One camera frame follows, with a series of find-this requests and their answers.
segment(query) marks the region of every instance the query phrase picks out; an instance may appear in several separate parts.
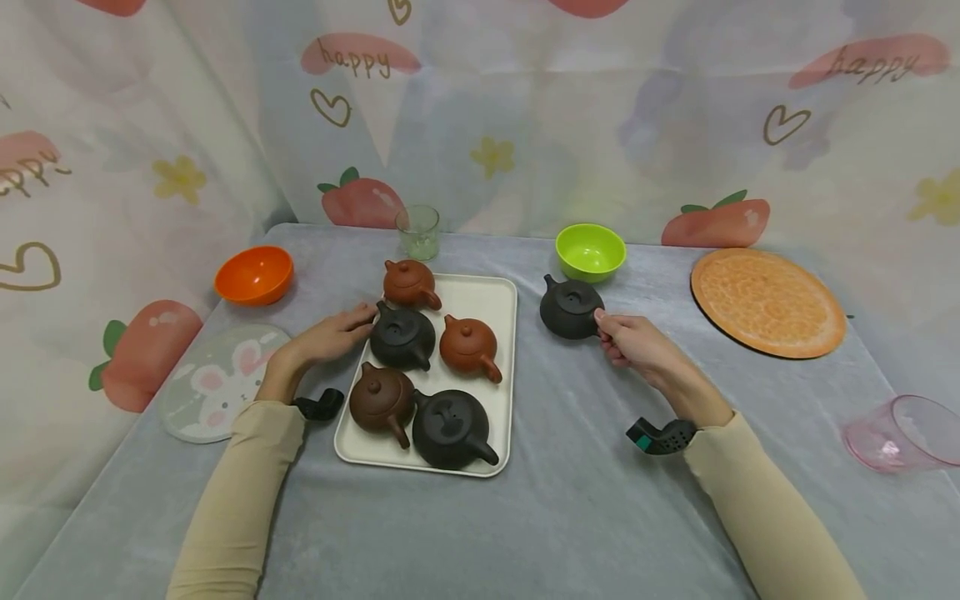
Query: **beige sleeve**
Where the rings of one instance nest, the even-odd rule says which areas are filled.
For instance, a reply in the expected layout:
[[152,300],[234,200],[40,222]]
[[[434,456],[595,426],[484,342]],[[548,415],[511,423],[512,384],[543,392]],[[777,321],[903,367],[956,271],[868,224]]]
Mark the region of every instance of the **beige sleeve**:
[[866,598],[827,528],[739,413],[698,432],[684,456],[761,598]]
[[276,495],[303,424],[296,407],[279,402],[252,402],[240,412],[190,521],[167,600],[254,598]]

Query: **black teapot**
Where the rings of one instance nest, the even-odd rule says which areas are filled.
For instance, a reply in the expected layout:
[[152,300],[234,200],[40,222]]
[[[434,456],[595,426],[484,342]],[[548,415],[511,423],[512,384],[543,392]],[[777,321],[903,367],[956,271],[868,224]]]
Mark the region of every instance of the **black teapot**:
[[460,390],[432,396],[414,391],[414,448],[431,467],[463,468],[476,459],[490,465],[500,462],[487,443],[490,420],[475,397]]
[[437,331],[430,320],[416,310],[376,304],[380,318],[373,325],[370,350],[384,367],[401,371],[430,371],[430,356],[437,345]]
[[593,286],[576,279],[560,283],[550,275],[543,279],[546,294],[540,299],[540,319],[546,328],[567,340],[598,335],[593,311],[604,305]]

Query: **orange round placemat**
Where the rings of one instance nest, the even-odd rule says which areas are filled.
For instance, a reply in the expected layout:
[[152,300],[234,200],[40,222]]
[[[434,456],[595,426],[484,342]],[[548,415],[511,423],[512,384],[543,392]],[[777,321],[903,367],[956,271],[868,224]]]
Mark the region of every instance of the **orange round placemat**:
[[701,258],[693,298],[734,340],[784,358],[815,358],[840,346],[847,317],[815,276],[789,260],[730,248]]

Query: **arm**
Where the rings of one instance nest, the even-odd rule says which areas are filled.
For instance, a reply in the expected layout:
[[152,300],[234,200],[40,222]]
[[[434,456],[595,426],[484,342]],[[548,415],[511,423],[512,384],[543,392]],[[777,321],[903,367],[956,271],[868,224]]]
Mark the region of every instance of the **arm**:
[[276,497],[303,441],[303,417],[290,406],[294,394],[310,365],[343,356],[365,340],[375,314],[361,303],[307,329],[271,357],[190,521],[167,600],[254,598]]
[[168,600],[255,596],[276,495],[302,437],[297,408],[269,401],[244,408],[190,521]]
[[684,454],[761,598],[866,598],[829,531],[737,414]]
[[632,367],[701,431],[684,456],[761,598],[866,598],[827,528],[682,350],[642,317],[599,313],[611,361]]

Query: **orange bowl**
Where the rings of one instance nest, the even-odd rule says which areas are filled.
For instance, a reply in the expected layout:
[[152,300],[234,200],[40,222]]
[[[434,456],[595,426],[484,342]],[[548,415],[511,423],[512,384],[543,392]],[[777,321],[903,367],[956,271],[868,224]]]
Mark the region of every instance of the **orange bowl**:
[[266,306],[283,298],[294,280],[294,259],[278,246],[248,248],[224,263],[213,288],[224,300]]

